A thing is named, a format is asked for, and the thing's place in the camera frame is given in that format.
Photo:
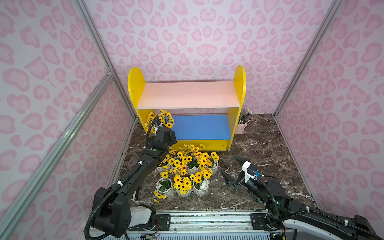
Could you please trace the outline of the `sunflower pot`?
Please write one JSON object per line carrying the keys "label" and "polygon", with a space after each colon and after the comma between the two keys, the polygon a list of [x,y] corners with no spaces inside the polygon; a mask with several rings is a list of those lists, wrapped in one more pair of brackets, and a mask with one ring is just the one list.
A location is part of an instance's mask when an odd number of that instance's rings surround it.
{"label": "sunflower pot", "polygon": [[214,175],[219,168],[219,160],[220,157],[217,152],[211,152],[208,158],[207,168],[212,170],[212,174]]}
{"label": "sunflower pot", "polygon": [[145,121],[145,132],[150,130],[151,133],[155,134],[159,127],[172,129],[174,125],[175,121],[168,111],[159,110],[159,114],[150,112]]}
{"label": "sunflower pot", "polygon": [[180,176],[185,176],[187,174],[187,154],[185,151],[180,151],[171,148],[167,158],[168,164],[171,166],[171,169],[174,173],[179,174]]}
{"label": "sunflower pot", "polygon": [[160,179],[156,183],[154,195],[157,200],[171,199],[174,196],[173,182],[169,178],[168,172],[160,173]]}
{"label": "sunflower pot", "polygon": [[205,196],[209,191],[209,179],[212,173],[210,170],[202,170],[195,174],[190,175],[192,181],[193,192],[198,197]]}
{"label": "sunflower pot", "polygon": [[189,177],[175,175],[173,187],[181,198],[187,198],[192,192],[192,181]]}
{"label": "sunflower pot", "polygon": [[185,145],[186,151],[182,156],[182,164],[186,167],[189,175],[200,171],[200,161],[205,156],[202,150],[206,148],[204,144],[198,146]]}
{"label": "sunflower pot", "polygon": [[169,161],[168,159],[164,159],[160,164],[159,166],[156,168],[157,172],[159,174],[163,173],[163,172],[166,172],[168,170],[170,170],[171,167],[170,167],[170,164],[169,164]]}

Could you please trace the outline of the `yellow two-tier shelf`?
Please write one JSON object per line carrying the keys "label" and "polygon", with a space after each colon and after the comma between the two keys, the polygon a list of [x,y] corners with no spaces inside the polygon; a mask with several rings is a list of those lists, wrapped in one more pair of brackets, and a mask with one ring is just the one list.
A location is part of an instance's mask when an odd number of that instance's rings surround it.
{"label": "yellow two-tier shelf", "polygon": [[245,101],[247,75],[238,66],[233,81],[147,83],[139,68],[129,71],[128,90],[144,125],[156,110],[227,109],[226,114],[172,114],[176,148],[205,145],[207,151],[228,151]]}

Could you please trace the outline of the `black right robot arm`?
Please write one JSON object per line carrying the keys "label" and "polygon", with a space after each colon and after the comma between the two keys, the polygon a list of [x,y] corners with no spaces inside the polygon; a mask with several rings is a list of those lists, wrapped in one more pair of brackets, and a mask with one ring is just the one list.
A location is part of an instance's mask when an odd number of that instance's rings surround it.
{"label": "black right robot arm", "polygon": [[258,171],[245,158],[236,156],[242,170],[236,179],[225,171],[228,186],[244,187],[253,200],[265,205],[265,215],[251,214],[253,229],[270,233],[293,230],[293,238],[304,232],[324,240],[378,240],[369,221],[359,215],[343,217],[310,207],[286,194],[286,189],[273,176]]}

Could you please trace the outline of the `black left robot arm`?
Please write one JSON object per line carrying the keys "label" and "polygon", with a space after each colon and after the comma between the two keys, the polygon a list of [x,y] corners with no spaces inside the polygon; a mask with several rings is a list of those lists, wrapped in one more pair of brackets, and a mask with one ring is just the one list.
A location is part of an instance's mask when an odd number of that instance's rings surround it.
{"label": "black left robot arm", "polygon": [[138,162],[122,178],[108,188],[99,188],[95,193],[92,212],[86,222],[84,236],[94,239],[90,228],[103,232],[97,236],[102,240],[108,236],[120,238],[127,230],[137,226],[151,230],[156,225],[156,211],[148,206],[131,207],[131,199],[145,178],[166,158],[169,148],[176,144],[176,135],[165,127],[158,116],[150,124],[156,129],[154,136],[146,135],[145,148],[137,155]]}

